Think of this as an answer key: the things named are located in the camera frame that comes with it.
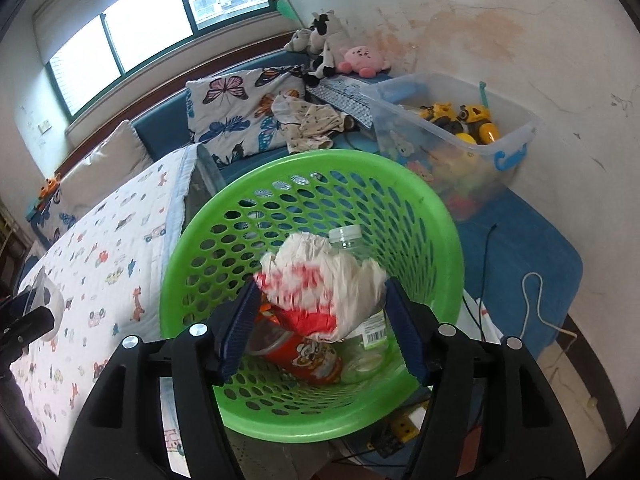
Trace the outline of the red instant noodle cup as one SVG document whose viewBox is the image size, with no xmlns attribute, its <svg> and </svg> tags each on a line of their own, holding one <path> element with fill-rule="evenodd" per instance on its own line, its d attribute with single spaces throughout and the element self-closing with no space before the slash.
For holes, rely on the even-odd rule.
<svg viewBox="0 0 640 480">
<path fill-rule="evenodd" d="M 311 385 L 338 382 L 343 362 L 330 344 L 285 330 L 269 318 L 254 324 L 245 353 L 257 356 Z"/>
</svg>

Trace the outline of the white red wrapper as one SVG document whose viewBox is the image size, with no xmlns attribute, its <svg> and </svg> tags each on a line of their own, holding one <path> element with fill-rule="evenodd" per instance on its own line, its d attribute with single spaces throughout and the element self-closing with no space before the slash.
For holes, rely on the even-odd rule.
<svg viewBox="0 0 640 480">
<path fill-rule="evenodd" d="M 260 259 L 254 281 L 280 325 L 300 336 L 334 344 L 381 307 L 386 271 L 322 236 L 295 232 L 277 252 Z"/>
</svg>

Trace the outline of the orange snack bag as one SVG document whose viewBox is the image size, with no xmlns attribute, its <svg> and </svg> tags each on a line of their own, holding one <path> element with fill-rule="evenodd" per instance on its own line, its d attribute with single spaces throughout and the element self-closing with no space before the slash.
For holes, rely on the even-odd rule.
<svg viewBox="0 0 640 480">
<path fill-rule="evenodd" d="M 277 324 L 288 329 L 288 319 L 284 314 L 284 310 L 280 307 L 280 298 L 275 294 L 260 293 L 260 306 L 256 314 L 256 320 L 265 319 L 271 323 Z"/>
</svg>

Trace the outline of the left butterfly pillow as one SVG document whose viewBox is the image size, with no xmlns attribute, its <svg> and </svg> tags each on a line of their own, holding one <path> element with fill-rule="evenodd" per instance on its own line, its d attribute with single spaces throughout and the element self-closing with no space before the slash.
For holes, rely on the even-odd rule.
<svg viewBox="0 0 640 480">
<path fill-rule="evenodd" d="M 72 207 L 63 200 L 59 174 L 44 180 L 27 211 L 26 220 L 44 249 L 49 249 L 75 225 L 77 217 Z"/>
</svg>

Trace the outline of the printed white tablecloth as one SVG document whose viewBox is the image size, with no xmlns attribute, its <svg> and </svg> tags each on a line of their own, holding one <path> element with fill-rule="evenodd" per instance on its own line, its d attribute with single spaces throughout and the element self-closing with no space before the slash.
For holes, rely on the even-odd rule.
<svg viewBox="0 0 640 480">
<path fill-rule="evenodd" d="M 160 339 L 160 286 L 183 228 L 224 178 L 193 144 L 142 170 L 81 217 L 24 279 L 47 275 L 63 304 L 52 333 L 11 365 L 52 472 L 85 400 L 125 336 Z"/>
</svg>

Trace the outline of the clear plastic bottle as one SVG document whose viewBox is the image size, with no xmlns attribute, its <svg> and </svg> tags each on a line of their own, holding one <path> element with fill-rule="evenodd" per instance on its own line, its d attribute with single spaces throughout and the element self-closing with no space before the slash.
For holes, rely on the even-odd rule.
<svg viewBox="0 0 640 480">
<path fill-rule="evenodd" d="M 356 224 L 332 229 L 329 232 L 329 240 L 334 248 L 349 252 L 360 263 L 372 257 L 361 228 Z M 384 297 L 381 297 L 370 318 L 337 345 L 337 353 L 343 364 L 343 384 L 358 384 L 371 379 L 385 365 L 390 340 L 387 337 L 387 321 L 383 306 Z"/>
</svg>

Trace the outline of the beige cushion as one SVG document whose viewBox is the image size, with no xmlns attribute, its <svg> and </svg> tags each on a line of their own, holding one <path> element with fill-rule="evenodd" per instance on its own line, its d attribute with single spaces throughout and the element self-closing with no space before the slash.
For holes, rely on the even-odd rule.
<svg viewBox="0 0 640 480">
<path fill-rule="evenodd" d="M 80 218 L 152 163 L 136 128 L 125 119 L 62 177 L 61 204 Z"/>
</svg>

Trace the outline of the green plastic mesh basket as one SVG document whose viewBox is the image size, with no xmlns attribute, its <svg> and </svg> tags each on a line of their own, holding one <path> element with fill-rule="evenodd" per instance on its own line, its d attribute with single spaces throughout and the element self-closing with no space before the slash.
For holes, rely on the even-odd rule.
<svg viewBox="0 0 640 480">
<path fill-rule="evenodd" d="M 382 156 L 353 150 L 288 155 L 237 177 L 189 222 L 172 253 L 160 293 L 160 333 L 179 335 L 238 296 L 266 252 L 296 231 L 324 235 L 361 226 L 373 258 L 409 298 L 456 322 L 464 262 L 458 231 L 436 193 Z M 244 356 L 215 389 L 226 428 L 280 443 L 352 434 L 390 414 L 418 388 L 397 346 L 359 384 L 316 387 Z"/>
</svg>

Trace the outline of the clear plastic storage bin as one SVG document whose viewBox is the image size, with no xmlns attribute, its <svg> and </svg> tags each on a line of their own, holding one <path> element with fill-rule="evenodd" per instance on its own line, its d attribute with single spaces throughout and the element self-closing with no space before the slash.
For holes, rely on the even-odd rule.
<svg viewBox="0 0 640 480">
<path fill-rule="evenodd" d="M 368 101 L 381 154 L 411 170 L 442 199 L 450 214 L 471 218 L 506 188 L 539 125 L 534 114 L 502 96 L 444 74 L 410 74 L 369 84 Z M 489 108 L 501 138 L 464 142 L 418 115 L 422 106 L 450 102 Z"/>
</svg>

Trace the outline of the yellow toy truck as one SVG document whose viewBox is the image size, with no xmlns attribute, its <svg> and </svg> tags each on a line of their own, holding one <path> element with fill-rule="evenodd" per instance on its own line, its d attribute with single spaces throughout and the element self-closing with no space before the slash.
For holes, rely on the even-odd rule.
<svg viewBox="0 0 640 480">
<path fill-rule="evenodd" d="M 488 145 L 501 138 L 489 108 L 484 105 L 463 104 L 455 110 L 450 102 L 437 102 L 420 107 L 418 115 L 471 144 Z"/>
</svg>

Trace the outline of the butterfly print pillow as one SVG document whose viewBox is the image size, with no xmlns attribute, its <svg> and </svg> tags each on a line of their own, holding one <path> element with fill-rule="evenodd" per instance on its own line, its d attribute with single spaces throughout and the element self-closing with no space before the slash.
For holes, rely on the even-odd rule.
<svg viewBox="0 0 640 480">
<path fill-rule="evenodd" d="M 217 166 L 285 144 L 271 105 L 278 96 L 306 93 L 300 65 L 237 70 L 186 83 L 186 119 L 192 139 L 201 143 Z"/>
</svg>

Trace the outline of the crumpled beige cloth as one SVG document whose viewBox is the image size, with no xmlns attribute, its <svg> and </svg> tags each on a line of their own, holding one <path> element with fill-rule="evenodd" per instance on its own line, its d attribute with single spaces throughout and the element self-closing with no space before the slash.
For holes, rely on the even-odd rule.
<svg viewBox="0 0 640 480">
<path fill-rule="evenodd" d="M 356 120 L 330 104 L 314 104 L 295 96 L 277 96 L 271 104 L 274 118 L 290 154 L 333 148 L 334 133 L 350 131 Z"/>
</svg>

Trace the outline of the patterned grey cloth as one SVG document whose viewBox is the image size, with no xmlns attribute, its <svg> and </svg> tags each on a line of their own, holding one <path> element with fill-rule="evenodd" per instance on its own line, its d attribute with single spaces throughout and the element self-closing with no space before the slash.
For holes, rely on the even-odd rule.
<svg viewBox="0 0 640 480">
<path fill-rule="evenodd" d="M 370 108 L 361 93 L 367 85 L 367 81 L 341 75 L 323 78 L 316 86 L 308 87 L 307 91 L 316 99 L 352 116 L 360 126 L 371 129 L 373 122 Z"/>
</svg>

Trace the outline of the pink plush toy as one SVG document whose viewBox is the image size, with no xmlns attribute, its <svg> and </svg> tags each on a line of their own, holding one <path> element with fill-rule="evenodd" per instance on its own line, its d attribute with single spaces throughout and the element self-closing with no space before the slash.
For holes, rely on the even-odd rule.
<svg viewBox="0 0 640 480">
<path fill-rule="evenodd" d="M 354 73 L 360 78 L 371 79 L 390 69 L 388 59 L 379 50 L 368 46 L 343 48 L 341 56 L 336 69 L 340 74 Z"/>
</svg>

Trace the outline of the window with green frame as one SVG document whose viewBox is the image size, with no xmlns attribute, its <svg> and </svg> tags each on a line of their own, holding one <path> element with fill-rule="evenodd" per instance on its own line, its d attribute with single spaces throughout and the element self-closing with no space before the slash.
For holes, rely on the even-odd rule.
<svg viewBox="0 0 640 480">
<path fill-rule="evenodd" d="M 64 114 L 75 118 L 171 49 L 275 7 L 272 0 L 46 0 L 32 22 Z"/>
</svg>

